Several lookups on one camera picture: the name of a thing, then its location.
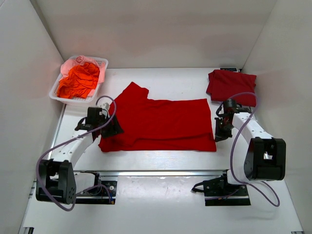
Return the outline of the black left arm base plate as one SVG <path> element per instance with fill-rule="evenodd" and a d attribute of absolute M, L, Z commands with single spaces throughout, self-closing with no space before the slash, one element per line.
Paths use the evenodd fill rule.
<path fill-rule="evenodd" d="M 76 204 L 94 204 L 94 205 L 115 205 L 117 196 L 117 176 L 107 175 L 102 172 L 93 172 L 96 184 L 102 184 L 103 187 L 96 187 L 91 190 L 80 192 L 76 198 Z"/>

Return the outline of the bright red t shirt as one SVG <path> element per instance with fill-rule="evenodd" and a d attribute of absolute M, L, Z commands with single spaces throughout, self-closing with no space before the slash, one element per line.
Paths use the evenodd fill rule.
<path fill-rule="evenodd" d="M 123 133 L 102 137 L 102 152 L 178 150 L 216 152 L 211 111 L 206 99 L 154 100 L 148 89 L 131 82 L 115 99 Z"/>

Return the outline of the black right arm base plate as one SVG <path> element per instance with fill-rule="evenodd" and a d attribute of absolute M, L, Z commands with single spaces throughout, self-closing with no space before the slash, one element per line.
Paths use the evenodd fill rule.
<path fill-rule="evenodd" d="M 195 184 L 191 192 L 203 193 L 205 206 L 250 206 L 250 198 L 245 185 L 230 184 L 227 171 L 219 177 L 203 180 Z"/>

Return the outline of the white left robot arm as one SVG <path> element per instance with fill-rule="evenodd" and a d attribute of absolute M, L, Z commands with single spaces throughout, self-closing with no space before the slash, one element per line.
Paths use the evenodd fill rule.
<path fill-rule="evenodd" d="M 113 204 L 113 186 L 105 185 L 95 171 L 74 172 L 74 167 L 86 149 L 98 137 L 123 133 L 112 104 L 89 107 L 87 116 L 75 127 L 72 138 L 52 149 L 50 159 L 41 158 L 36 165 L 36 199 L 54 202 L 62 209 L 73 206 L 80 194 L 106 195 Z"/>

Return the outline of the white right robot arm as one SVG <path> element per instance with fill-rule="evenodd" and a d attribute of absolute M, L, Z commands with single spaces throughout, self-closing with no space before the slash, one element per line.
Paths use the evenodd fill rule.
<path fill-rule="evenodd" d="M 267 133 L 252 117 L 252 112 L 228 99 L 219 106 L 215 118 L 215 142 L 232 137 L 232 129 L 238 133 L 230 152 L 230 169 L 227 182 L 233 185 L 250 184 L 253 181 L 279 181 L 285 177 L 286 142 Z M 234 168 L 234 148 L 238 137 L 249 144 L 242 166 Z"/>

